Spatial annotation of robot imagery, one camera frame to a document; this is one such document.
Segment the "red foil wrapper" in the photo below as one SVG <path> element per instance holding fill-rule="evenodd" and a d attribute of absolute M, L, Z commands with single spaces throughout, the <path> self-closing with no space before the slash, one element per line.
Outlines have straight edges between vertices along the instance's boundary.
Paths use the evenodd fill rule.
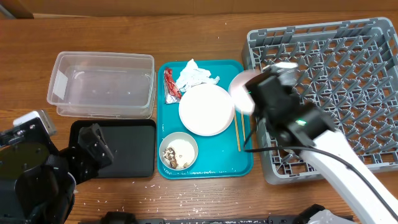
<path fill-rule="evenodd" d="M 173 104 L 179 103 L 182 94 L 178 89 L 174 79 L 172 77 L 173 70 L 171 68 L 165 68 L 164 70 L 164 91 L 165 91 L 165 103 Z"/>

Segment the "small pink bowl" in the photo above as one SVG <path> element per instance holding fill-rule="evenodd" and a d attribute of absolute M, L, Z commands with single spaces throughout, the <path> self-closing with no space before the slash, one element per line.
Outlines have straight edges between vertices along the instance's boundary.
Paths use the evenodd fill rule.
<path fill-rule="evenodd" d="M 245 84 L 259 74 L 259 70 L 245 70 L 236 75 L 229 84 L 228 93 L 236 110 L 242 114 L 252 115 L 254 112 L 255 103 Z"/>

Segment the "crumpled white napkin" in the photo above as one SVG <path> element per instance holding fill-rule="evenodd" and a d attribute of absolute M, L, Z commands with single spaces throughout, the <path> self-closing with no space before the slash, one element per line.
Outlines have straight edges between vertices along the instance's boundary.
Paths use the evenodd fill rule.
<path fill-rule="evenodd" d="M 194 59 L 191 59 L 180 72 L 180 76 L 177 78 L 175 83 L 181 92 L 186 92 L 191 87 L 204 83 L 216 85 L 219 81 L 219 76 L 211 78 L 211 72 L 209 70 L 199 68 Z"/>

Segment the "large white plate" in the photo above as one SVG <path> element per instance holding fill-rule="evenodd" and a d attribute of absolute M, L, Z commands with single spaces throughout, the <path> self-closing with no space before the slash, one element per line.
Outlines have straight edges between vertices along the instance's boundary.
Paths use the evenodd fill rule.
<path fill-rule="evenodd" d="M 201 84 L 184 93 L 178 106 L 183 125 L 200 136 L 215 136 L 225 131 L 234 118 L 234 103 L 229 93 L 214 84 Z"/>

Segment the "grey bowl with rice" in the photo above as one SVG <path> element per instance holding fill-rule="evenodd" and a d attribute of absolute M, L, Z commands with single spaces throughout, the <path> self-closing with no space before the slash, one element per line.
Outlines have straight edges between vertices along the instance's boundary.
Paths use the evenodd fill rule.
<path fill-rule="evenodd" d="M 191 167 L 198 157 L 198 144 L 189 134 L 174 132 L 163 138 L 159 146 L 160 162 L 171 170 Z"/>

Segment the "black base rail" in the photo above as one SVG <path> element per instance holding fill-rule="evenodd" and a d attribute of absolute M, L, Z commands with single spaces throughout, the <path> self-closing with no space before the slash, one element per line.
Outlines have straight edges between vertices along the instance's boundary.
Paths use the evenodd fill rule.
<path fill-rule="evenodd" d="M 252 218 L 207 218 L 190 220 L 166 220 L 163 218 L 137 219 L 134 214 L 126 212 L 108 212 L 96 221 L 82 223 L 128 223 L 128 224 L 296 224 L 296 223 L 354 223 L 352 215 L 337 216 L 319 204 L 313 204 L 298 215 L 269 215 Z"/>

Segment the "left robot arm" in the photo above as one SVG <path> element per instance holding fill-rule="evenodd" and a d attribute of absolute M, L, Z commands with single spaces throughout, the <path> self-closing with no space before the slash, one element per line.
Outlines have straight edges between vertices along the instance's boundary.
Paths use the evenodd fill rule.
<path fill-rule="evenodd" d="M 64 223 L 80 183 L 113 163 L 98 124 L 59 151 L 39 118 L 1 133 L 1 223 Z"/>

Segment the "clear plastic bin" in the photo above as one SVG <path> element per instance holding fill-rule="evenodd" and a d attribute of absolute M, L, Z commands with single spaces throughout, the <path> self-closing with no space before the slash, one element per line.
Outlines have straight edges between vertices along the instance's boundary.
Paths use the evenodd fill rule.
<path fill-rule="evenodd" d="M 61 116 L 149 119 L 155 89 L 151 55 L 64 51 L 55 60 L 47 102 Z"/>

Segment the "grey dishwasher rack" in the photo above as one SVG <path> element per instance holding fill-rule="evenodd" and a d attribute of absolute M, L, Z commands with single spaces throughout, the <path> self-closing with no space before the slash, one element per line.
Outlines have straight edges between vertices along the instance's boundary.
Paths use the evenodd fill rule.
<path fill-rule="evenodd" d="M 298 64 L 302 103 L 327 112 L 372 172 L 397 170 L 397 33 L 389 19 L 252 30 L 245 69 Z"/>

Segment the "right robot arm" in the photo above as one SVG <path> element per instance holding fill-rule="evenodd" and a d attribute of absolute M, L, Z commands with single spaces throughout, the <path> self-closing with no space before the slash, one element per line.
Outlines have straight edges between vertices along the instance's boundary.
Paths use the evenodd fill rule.
<path fill-rule="evenodd" d="M 333 120 L 313 103 L 301 105 L 276 73 L 250 70 L 244 82 L 254 114 L 265 119 L 277 150 L 294 151 L 330 183 L 362 223 L 397 223 L 397 199 L 354 153 Z"/>

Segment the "teal serving tray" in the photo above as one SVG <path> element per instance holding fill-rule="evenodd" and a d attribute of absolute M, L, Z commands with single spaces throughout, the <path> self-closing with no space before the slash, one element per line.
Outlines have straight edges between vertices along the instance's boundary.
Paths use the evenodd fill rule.
<path fill-rule="evenodd" d="M 166 104 L 164 93 L 164 70 L 173 70 L 173 79 L 176 80 L 187 62 L 167 62 L 161 66 L 157 78 L 157 168 L 159 173 L 170 180 L 201 179 L 216 177 L 241 177 L 248 174 L 253 165 L 253 155 L 243 150 L 238 151 L 234 120 L 228 128 L 215 136 L 199 136 L 190 132 L 181 122 L 178 113 L 178 104 Z M 236 113 L 239 127 L 240 143 L 243 141 L 241 115 Z M 246 134 L 250 131 L 250 118 L 244 116 Z M 166 168 L 159 159 L 159 146 L 163 138 L 174 132 L 183 132 L 191 135 L 198 144 L 198 157 L 188 169 L 176 171 Z"/>

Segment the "black plastic tray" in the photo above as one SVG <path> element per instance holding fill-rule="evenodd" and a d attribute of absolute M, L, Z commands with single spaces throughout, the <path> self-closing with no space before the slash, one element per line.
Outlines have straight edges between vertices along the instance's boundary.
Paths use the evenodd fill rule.
<path fill-rule="evenodd" d="M 151 119 L 78 120 L 70 129 L 69 145 L 85 127 L 98 124 L 114 161 L 99 170 L 99 178 L 150 177 L 154 173 L 156 123 Z"/>

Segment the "wooden chopstick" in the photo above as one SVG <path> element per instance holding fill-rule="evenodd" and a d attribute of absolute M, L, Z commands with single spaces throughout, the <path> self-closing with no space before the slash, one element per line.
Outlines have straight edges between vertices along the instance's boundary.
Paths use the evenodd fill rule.
<path fill-rule="evenodd" d="M 246 140 L 246 130 L 245 130 L 245 123 L 244 123 L 244 115 L 243 113 L 240 113 L 241 115 L 241 126 L 242 126 L 242 132 L 243 132 L 243 141 Z"/>
<path fill-rule="evenodd" d="M 237 120 L 237 115 L 236 115 L 236 112 L 235 112 L 235 111 L 234 111 L 234 126 L 235 126 L 235 131 L 236 131 L 236 140 L 237 140 L 237 145 L 238 145 L 238 151 L 241 152 L 241 144 L 240 144 L 240 137 L 239 137 L 238 120 Z"/>

